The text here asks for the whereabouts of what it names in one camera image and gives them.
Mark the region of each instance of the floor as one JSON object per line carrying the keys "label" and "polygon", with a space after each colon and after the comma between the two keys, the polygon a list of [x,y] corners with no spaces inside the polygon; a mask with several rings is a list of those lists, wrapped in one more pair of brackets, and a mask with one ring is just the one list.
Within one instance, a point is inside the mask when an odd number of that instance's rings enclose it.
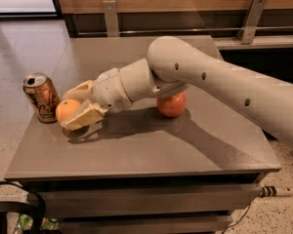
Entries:
{"label": "floor", "polygon": [[[52,75],[71,41],[75,40],[69,39],[61,20],[0,22],[0,180],[33,114],[21,90],[22,79],[35,71]],[[293,189],[293,150],[277,140],[270,143],[282,170],[268,175],[262,184]],[[0,200],[24,198],[15,188],[0,188]],[[234,220],[240,219],[243,213],[234,212]],[[9,233],[13,226],[10,220]],[[293,233],[293,197],[256,199],[246,217],[226,233]]]}

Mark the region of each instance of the red apple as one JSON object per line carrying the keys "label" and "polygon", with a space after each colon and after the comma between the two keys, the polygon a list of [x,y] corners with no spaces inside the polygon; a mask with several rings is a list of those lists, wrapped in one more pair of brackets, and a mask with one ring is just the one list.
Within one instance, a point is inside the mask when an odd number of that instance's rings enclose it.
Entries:
{"label": "red apple", "polygon": [[170,97],[159,97],[156,99],[159,112],[166,117],[177,117],[186,108],[187,97],[185,92]]}

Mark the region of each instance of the can lid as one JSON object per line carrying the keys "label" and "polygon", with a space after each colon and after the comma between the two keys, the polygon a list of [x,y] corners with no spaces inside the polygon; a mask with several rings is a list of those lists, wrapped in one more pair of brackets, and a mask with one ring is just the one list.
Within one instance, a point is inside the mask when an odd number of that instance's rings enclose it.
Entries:
{"label": "can lid", "polygon": [[33,73],[25,77],[22,81],[23,85],[28,88],[35,88],[44,84],[48,76],[44,73]]}

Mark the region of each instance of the soda can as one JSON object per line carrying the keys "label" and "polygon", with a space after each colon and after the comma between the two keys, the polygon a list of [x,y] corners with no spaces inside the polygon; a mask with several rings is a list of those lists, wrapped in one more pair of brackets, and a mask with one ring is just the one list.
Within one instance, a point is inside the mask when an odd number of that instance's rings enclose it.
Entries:
{"label": "soda can", "polygon": [[28,75],[23,79],[22,88],[41,122],[57,121],[56,108],[60,99],[52,80],[46,74]]}

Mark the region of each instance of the black frame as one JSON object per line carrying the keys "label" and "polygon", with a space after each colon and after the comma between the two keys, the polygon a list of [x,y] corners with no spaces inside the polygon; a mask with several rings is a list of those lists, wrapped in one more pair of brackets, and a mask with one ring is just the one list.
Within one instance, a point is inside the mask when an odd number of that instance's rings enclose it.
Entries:
{"label": "black frame", "polygon": [[46,13],[0,13],[0,20],[60,20],[63,18],[59,0],[52,0],[55,12]]}

